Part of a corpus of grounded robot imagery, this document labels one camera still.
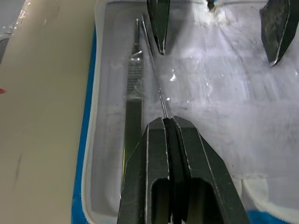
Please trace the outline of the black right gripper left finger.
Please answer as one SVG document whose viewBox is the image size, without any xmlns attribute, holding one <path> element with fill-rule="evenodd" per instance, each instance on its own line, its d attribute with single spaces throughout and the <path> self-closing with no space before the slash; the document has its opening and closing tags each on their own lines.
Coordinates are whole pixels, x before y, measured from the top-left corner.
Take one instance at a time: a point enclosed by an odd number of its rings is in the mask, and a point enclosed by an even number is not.
<svg viewBox="0 0 299 224">
<path fill-rule="evenodd" d="M 119 224 L 174 224 L 175 172 L 173 119 L 148 123 L 126 164 L 117 222 Z"/>
</svg>

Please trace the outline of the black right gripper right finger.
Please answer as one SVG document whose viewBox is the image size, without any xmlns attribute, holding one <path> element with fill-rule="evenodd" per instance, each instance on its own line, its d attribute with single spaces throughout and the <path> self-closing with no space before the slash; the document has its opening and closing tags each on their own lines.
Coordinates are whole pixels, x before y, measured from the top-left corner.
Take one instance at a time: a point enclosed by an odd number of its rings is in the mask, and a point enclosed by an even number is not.
<svg viewBox="0 0 299 224">
<path fill-rule="evenodd" d="M 248 224 L 249 218 L 223 159 L 195 125 L 172 119 L 182 143 L 187 178 L 187 224 Z"/>
</svg>

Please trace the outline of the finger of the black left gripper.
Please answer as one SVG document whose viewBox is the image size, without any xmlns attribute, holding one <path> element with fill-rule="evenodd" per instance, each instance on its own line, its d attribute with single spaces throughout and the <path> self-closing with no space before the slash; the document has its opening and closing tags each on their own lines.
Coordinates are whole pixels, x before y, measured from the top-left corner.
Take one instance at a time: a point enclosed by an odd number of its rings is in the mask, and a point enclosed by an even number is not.
<svg viewBox="0 0 299 224">
<path fill-rule="evenodd" d="M 170 5 L 170 0 L 147 0 L 147 9 L 153 36 L 158 52 L 161 55 L 165 54 Z"/>
<path fill-rule="evenodd" d="M 259 13 L 263 47 L 270 66 L 275 66 L 296 35 L 297 1 L 269 0 Z"/>
</svg>

